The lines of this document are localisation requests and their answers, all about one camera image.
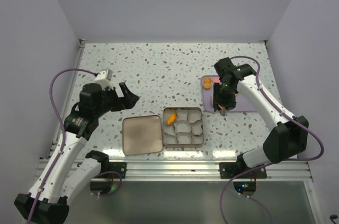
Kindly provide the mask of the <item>metal tongs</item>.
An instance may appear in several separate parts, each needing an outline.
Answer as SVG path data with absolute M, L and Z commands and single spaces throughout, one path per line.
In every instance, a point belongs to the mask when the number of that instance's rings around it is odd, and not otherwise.
M 223 106 L 220 107 L 220 115 L 225 117 L 227 114 L 227 109 Z

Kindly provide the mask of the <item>orange fish cookie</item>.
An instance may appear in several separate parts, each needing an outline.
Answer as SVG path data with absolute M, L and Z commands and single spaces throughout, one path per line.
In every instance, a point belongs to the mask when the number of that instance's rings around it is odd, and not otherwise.
M 168 116 L 167 120 L 166 120 L 166 124 L 169 126 L 171 124 L 173 124 L 177 119 L 177 114 L 176 113 L 172 113 Z

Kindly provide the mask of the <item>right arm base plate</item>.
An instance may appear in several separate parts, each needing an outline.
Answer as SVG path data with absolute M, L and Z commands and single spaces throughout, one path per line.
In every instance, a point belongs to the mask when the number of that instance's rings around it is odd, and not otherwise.
M 241 169 L 237 166 L 235 162 L 220 162 L 219 163 L 219 174 L 221 179 L 231 179 L 234 176 L 249 170 L 249 168 Z M 266 169 L 258 169 L 256 171 L 251 171 L 250 173 L 246 173 L 240 178 L 258 178 L 265 179 L 267 178 Z

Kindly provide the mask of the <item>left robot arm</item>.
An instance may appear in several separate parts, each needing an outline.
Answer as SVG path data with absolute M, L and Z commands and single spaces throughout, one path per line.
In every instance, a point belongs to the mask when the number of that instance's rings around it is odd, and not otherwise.
M 119 84 L 119 97 L 110 84 L 89 83 L 83 86 L 79 101 L 64 121 L 62 135 L 48 164 L 33 187 L 20 193 L 14 205 L 27 222 L 64 223 L 70 203 L 94 177 L 106 177 L 110 170 L 107 154 L 92 150 L 73 173 L 71 167 L 108 112 L 132 109 L 139 101 L 124 82 Z

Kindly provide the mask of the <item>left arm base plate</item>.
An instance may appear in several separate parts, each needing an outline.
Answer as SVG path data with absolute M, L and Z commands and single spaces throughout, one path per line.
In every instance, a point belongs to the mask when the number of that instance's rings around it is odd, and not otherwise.
M 104 177 L 108 177 L 109 174 L 113 174 L 114 177 L 121 177 L 125 179 L 127 171 L 127 163 L 126 162 L 108 162 L 106 164 L 102 164 L 100 175 Z

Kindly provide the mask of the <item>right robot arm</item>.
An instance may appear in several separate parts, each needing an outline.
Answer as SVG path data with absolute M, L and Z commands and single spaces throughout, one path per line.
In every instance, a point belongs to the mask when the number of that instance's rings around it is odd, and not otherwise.
M 235 66 L 230 58 L 220 59 L 214 68 L 219 82 L 213 86 L 212 106 L 225 113 L 236 107 L 236 94 L 246 98 L 265 122 L 269 135 L 264 143 L 239 154 L 234 174 L 249 177 L 255 167 L 280 163 L 306 150 L 308 120 L 296 117 L 269 93 L 249 64 Z

